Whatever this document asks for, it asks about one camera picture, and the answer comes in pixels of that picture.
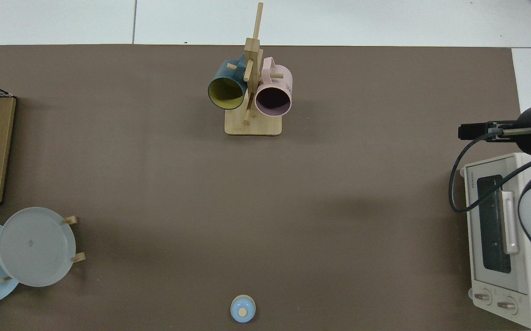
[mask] pink mug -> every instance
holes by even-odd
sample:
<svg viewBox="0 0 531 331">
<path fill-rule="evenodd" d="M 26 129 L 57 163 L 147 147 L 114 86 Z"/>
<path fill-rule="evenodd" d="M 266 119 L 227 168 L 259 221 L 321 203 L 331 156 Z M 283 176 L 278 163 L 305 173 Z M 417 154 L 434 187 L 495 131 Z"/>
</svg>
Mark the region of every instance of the pink mug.
<svg viewBox="0 0 531 331">
<path fill-rule="evenodd" d="M 274 58 L 263 59 L 261 84 L 255 92 L 255 107 L 267 116 L 282 116 L 292 107 L 292 73 Z"/>
</svg>

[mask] brown table mat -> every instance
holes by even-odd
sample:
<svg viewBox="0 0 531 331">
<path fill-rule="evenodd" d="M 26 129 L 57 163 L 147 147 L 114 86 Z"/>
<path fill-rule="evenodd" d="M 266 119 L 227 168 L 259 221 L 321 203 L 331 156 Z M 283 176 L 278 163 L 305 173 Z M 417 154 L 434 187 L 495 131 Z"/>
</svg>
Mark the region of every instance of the brown table mat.
<svg viewBox="0 0 531 331">
<path fill-rule="evenodd" d="M 208 99 L 242 46 L 0 46 L 18 97 L 0 224 L 75 214 L 87 254 L 0 301 L 0 330 L 520 328 L 468 298 L 446 195 L 459 124 L 520 113 L 511 51 L 263 48 L 294 77 L 278 137 L 227 136 Z"/>
</svg>

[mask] wooden base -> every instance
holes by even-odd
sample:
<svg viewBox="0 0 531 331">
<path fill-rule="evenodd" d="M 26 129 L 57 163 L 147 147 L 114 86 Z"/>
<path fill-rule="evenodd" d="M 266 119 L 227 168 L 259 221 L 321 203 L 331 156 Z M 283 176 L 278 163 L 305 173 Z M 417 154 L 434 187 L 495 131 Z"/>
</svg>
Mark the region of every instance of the wooden base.
<svg viewBox="0 0 531 331">
<path fill-rule="evenodd" d="M 257 109 L 247 110 L 249 96 L 242 105 L 225 110 L 225 132 L 232 136 L 277 136 L 282 133 L 282 117 L 263 115 Z"/>
</svg>

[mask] dark teal mug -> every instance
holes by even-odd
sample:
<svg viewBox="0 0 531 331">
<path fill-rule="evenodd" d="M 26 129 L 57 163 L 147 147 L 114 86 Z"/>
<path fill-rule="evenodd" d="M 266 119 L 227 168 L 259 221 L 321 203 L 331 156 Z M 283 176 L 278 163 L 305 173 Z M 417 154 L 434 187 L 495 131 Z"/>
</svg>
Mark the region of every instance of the dark teal mug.
<svg viewBox="0 0 531 331">
<path fill-rule="evenodd" d="M 243 80 L 246 67 L 245 55 L 223 62 L 208 85 L 210 101 L 222 109 L 240 106 L 247 91 L 247 82 Z"/>
</svg>

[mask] black cable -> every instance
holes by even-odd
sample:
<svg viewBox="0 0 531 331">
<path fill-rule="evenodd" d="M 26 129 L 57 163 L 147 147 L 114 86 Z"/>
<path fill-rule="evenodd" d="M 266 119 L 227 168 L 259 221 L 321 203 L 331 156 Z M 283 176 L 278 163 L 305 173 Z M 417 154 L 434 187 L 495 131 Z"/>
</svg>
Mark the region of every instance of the black cable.
<svg viewBox="0 0 531 331">
<path fill-rule="evenodd" d="M 459 165 L 459 162 L 461 161 L 461 158 L 463 157 L 463 155 L 465 155 L 465 153 L 468 151 L 468 149 L 470 147 L 472 147 L 473 145 L 475 145 L 478 141 L 486 140 L 488 138 L 492 138 L 492 137 L 498 136 L 499 134 L 502 134 L 502 130 L 494 130 L 494 131 L 492 131 L 490 133 L 484 134 L 484 135 L 472 140 L 461 151 L 461 153 L 459 153 L 459 156 L 457 157 L 457 160 L 455 160 L 455 164 L 453 165 L 453 169 L 451 170 L 451 176 L 450 176 L 450 182 L 449 182 L 449 201 L 450 201 L 451 209 L 453 209 L 455 212 L 468 212 L 468 211 L 474 209 L 477 205 L 480 205 L 480 203 L 483 203 L 486 200 L 486 198 L 488 198 L 492 193 L 494 193 L 499 188 L 501 188 L 502 185 L 506 184 L 506 182 L 508 182 L 509 180 L 513 179 L 514 176 L 520 174 L 525 169 L 531 167 L 531 162 L 525 163 L 521 167 L 518 167 L 516 170 L 514 170 L 511 173 L 509 173 L 505 178 L 503 178 L 500 181 L 500 183 L 498 183 L 497 185 L 492 187 L 490 190 L 488 190 L 486 193 L 484 193 L 484 195 L 482 197 L 480 197 L 479 199 L 474 201 L 471 205 L 469 205 L 469 206 L 467 206 L 467 207 L 465 207 L 463 209 L 459 209 L 455 205 L 455 203 L 453 201 L 453 180 L 454 180 L 455 172 L 457 171 L 457 166 Z"/>
</svg>

